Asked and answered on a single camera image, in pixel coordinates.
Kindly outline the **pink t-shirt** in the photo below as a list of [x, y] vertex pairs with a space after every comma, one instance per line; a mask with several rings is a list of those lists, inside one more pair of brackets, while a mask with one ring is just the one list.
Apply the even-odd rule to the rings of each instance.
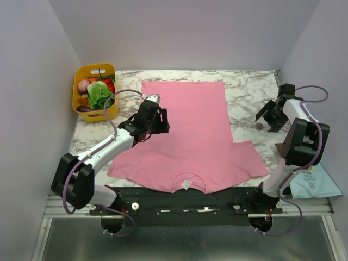
[[143, 82], [158, 94], [170, 130], [121, 153], [108, 175], [173, 193], [214, 193], [268, 174], [251, 141], [233, 140], [222, 82]]

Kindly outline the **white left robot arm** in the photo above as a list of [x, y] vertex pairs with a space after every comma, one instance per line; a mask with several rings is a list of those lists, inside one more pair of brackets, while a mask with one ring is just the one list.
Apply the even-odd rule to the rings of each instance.
[[95, 176], [119, 154], [149, 139], [153, 134], [169, 132], [167, 110], [161, 108], [159, 94], [141, 94], [143, 102], [132, 117], [114, 126], [114, 132], [91, 149], [74, 156], [63, 155], [56, 170], [51, 190], [63, 200], [68, 214], [88, 204], [102, 206], [109, 215], [120, 210], [117, 192], [96, 185]]

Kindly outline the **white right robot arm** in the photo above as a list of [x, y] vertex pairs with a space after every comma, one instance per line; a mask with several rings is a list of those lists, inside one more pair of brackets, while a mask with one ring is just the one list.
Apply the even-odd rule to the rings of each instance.
[[283, 141], [280, 152], [281, 161], [274, 173], [262, 182], [258, 189], [259, 195], [250, 199], [251, 209], [262, 213], [270, 206], [268, 198], [280, 198], [282, 190], [289, 185], [295, 175], [304, 169], [319, 164], [330, 133], [328, 124], [318, 121], [308, 110], [307, 103], [320, 103], [328, 99], [328, 92], [314, 85], [313, 88], [324, 91], [325, 98], [321, 100], [304, 100], [295, 95], [297, 90], [293, 84], [282, 84], [279, 87], [277, 99], [269, 100], [256, 113], [256, 120], [263, 118], [270, 126], [269, 132], [276, 133], [287, 123], [290, 129]]

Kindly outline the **red toy pepper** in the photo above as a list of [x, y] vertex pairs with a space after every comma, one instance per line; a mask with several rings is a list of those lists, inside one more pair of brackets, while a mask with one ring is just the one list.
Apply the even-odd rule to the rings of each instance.
[[110, 92], [112, 92], [112, 93], [115, 92], [115, 85], [114, 85], [114, 82], [111, 78], [106, 78], [103, 80], [103, 82], [107, 85]]

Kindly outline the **green toy lettuce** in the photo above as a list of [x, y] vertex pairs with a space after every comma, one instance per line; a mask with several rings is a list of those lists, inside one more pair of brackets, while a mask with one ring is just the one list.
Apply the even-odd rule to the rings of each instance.
[[102, 81], [95, 81], [90, 83], [87, 88], [89, 95], [89, 105], [91, 109], [104, 109], [104, 105], [107, 104], [107, 108], [113, 105], [115, 98], [113, 97], [107, 102], [108, 98], [113, 94], [109, 91], [107, 85]]

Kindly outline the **purple toy eggplant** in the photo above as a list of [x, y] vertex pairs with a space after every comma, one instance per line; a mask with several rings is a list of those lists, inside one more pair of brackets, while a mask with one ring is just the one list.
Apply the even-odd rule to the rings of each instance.
[[88, 107], [88, 106], [78, 106], [77, 108], [76, 108], [76, 111], [77, 112], [81, 112], [81, 113], [86, 113], [86, 112], [92, 112], [92, 111], [94, 111], [93, 109], [91, 109], [90, 107]]

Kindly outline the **blue snack bag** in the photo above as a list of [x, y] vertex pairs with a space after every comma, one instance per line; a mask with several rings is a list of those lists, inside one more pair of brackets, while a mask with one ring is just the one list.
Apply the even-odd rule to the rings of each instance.
[[330, 198], [342, 196], [334, 181], [319, 163], [299, 172], [283, 190], [293, 199]]

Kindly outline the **yellow plastic basket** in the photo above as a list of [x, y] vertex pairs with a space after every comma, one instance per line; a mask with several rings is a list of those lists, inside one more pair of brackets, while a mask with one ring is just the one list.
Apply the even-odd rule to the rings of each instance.
[[74, 77], [72, 107], [86, 122], [105, 121], [118, 115], [116, 71], [112, 64], [92, 64], [79, 68]]

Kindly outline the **purple toy onion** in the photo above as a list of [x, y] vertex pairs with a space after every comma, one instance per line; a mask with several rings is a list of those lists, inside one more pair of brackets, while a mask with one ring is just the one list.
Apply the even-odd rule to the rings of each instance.
[[90, 81], [88, 79], [83, 79], [78, 83], [78, 92], [80, 94], [85, 94], [87, 93], [87, 88], [90, 85]]

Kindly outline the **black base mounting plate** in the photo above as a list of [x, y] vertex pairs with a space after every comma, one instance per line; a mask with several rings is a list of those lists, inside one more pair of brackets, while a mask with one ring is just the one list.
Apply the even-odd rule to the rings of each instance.
[[117, 198], [108, 208], [80, 206], [91, 216], [114, 219], [120, 211], [127, 225], [151, 226], [248, 226], [254, 219], [280, 214], [279, 197], [261, 187], [233, 187], [212, 194], [179, 190], [171, 194], [141, 187], [118, 187]]

